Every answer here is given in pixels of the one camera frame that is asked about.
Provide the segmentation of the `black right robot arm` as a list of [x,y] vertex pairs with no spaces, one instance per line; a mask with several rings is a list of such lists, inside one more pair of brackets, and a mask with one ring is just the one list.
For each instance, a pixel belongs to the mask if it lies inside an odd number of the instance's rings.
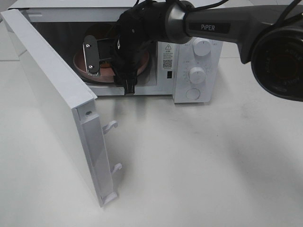
[[256,81],[279,98],[303,99],[303,7],[288,5],[223,8],[222,2],[194,7],[188,1],[136,2],[113,26],[113,38],[84,38],[87,74],[110,64],[115,83],[135,92],[141,57],[153,42],[184,44],[192,37],[235,43]]

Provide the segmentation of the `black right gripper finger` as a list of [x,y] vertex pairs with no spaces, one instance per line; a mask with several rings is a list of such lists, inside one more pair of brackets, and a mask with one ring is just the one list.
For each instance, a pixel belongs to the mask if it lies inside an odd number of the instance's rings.
[[99,64],[99,52],[98,43],[94,36],[88,35],[83,41],[83,54],[86,65],[87,74],[90,76],[99,76],[100,64]]
[[123,81],[123,87],[125,90],[124,95],[134,95],[135,94],[135,86],[137,84],[137,79],[126,79]]

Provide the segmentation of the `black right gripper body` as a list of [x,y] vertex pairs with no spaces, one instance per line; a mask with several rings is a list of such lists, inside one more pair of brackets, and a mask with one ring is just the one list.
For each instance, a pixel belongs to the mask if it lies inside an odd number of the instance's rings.
[[115,72],[116,82],[137,82],[142,57],[142,38],[137,35],[117,35],[97,40],[99,58],[107,60]]

